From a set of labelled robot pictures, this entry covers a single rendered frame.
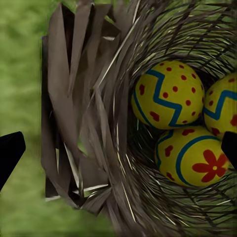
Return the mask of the wicker basket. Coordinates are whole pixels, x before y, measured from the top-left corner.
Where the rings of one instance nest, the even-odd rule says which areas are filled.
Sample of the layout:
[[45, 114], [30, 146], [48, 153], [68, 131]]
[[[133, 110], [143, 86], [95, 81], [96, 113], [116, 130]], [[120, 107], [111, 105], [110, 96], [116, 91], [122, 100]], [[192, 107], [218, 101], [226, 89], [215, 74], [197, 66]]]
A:
[[[237, 237], [237, 234], [224, 235], [237, 230], [237, 225], [216, 227], [237, 219], [237, 215], [212, 223], [223, 216], [237, 214], [237, 209], [208, 211], [216, 206], [237, 207], [237, 197], [228, 197], [237, 191], [225, 194], [237, 186], [237, 182], [219, 190], [232, 182], [219, 186], [220, 183], [237, 178], [237, 175], [227, 178], [237, 171], [228, 168], [232, 173], [203, 188], [176, 184], [159, 171], [155, 161], [141, 152], [155, 159], [157, 141], [166, 130], [161, 129], [156, 135], [152, 127], [144, 124], [149, 141], [143, 132], [143, 138], [138, 132], [138, 122], [142, 130], [142, 122], [138, 119], [137, 133], [135, 131], [132, 92], [144, 72], [156, 63], [168, 60], [183, 62], [199, 76], [205, 91], [221, 79], [214, 71], [225, 76], [230, 73], [222, 67], [231, 74], [237, 72], [227, 60], [228, 64], [220, 58], [224, 54], [237, 61], [225, 53], [229, 51], [237, 57], [237, 39], [226, 36], [237, 37], [236, 33], [231, 32], [237, 31], [235, 26], [231, 26], [237, 23], [222, 21], [224, 17], [237, 21], [237, 0], [221, 3], [191, 0], [176, 6], [182, 1], [179, 0], [176, 7], [165, 11], [175, 1], [129, 0], [124, 8], [125, 0], [118, 0], [115, 13], [113, 4], [96, 5], [93, 0], [77, 0], [75, 14], [61, 2], [57, 4], [49, 18], [49, 33], [42, 37], [41, 45], [40, 165], [45, 171], [46, 201], [62, 198], [64, 204], [74, 210], [84, 210], [95, 216], [102, 210], [114, 226], [117, 237]], [[226, 9], [195, 10], [196, 4]], [[163, 19], [169, 11], [186, 5], [189, 5], [187, 9]], [[205, 13], [190, 16], [192, 10]], [[221, 15], [217, 19], [205, 20], [218, 13]], [[113, 21], [112, 24], [104, 18], [106, 14]], [[165, 15], [157, 21], [162, 14]], [[192, 22], [199, 23], [185, 26]], [[218, 23], [232, 28], [222, 28]], [[205, 27], [209, 24], [210, 27]], [[207, 31], [200, 32], [202, 30]], [[206, 38], [223, 38], [227, 42]], [[220, 46], [223, 50], [212, 46]], [[214, 52], [210, 50], [214, 49], [219, 53], [211, 55], [202, 49], [209, 52]], [[212, 58], [178, 52], [180, 50], [201, 51]], [[209, 68], [215, 76], [204, 67]], [[129, 127], [129, 118], [131, 126], [133, 123], [134, 134]], [[199, 118], [195, 124], [199, 124]], [[205, 126], [203, 120], [201, 125]], [[142, 145], [141, 150], [129, 142], [131, 138], [134, 140], [135, 135]], [[80, 137], [88, 155], [79, 148]], [[91, 195], [86, 197], [86, 191]], [[216, 195], [222, 197], [213, 197]], [[197, 202], [201, 200], [210, 201], [208, 203], [224, 201], [215, 205], [199, 205]], [[224, 203], [231, 205], [222, 205]], [[200, 223], [184, 220], [175, 212]], [[224, 215], [211, 220], [214, 216], [208, 216], [207, 213]], [[209, 234], [194, 234], [185, 230], [181, 224], [186, 225], [185, 228], [203, 230]], [[210, 227], [196, 226], [206, 224]]]

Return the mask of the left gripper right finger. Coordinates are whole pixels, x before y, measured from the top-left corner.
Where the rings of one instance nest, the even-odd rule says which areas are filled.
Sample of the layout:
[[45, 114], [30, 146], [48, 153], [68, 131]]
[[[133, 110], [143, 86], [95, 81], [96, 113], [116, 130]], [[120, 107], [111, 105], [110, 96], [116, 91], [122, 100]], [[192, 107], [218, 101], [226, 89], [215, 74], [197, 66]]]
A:
[[237, 133], [225, 131], [221, 149], [237, 170]]

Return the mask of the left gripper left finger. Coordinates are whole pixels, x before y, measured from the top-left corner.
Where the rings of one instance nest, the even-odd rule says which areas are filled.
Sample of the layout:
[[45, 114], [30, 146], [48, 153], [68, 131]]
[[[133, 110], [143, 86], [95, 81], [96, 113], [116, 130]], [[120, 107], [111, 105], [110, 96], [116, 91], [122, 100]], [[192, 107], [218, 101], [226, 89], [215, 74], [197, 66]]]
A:
[[26, 149], [21, 131], [0, 137], [0, 191]]

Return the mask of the easter egg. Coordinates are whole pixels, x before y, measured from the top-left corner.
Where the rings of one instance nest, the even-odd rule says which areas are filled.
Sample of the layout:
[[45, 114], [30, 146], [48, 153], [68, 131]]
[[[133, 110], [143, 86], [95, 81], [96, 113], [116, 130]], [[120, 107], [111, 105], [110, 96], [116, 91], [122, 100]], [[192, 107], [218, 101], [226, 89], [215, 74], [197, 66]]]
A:
[[205, 91], [201, 116], [221, 142], [225, 131], [237, 133], [237, 72], [218, 79]]
[[223, 179], [230, 166], [218, 140], [205, 126], [192, 123], [168, 129], [154, 150], [159, 171], [176, 184], [203, 188]]
[[176, 60], [156, 63], [144, 72], [132, 92], [135, 116], [152, 128], [187, 127], [201, 115], [204, 84], [189, 66]]

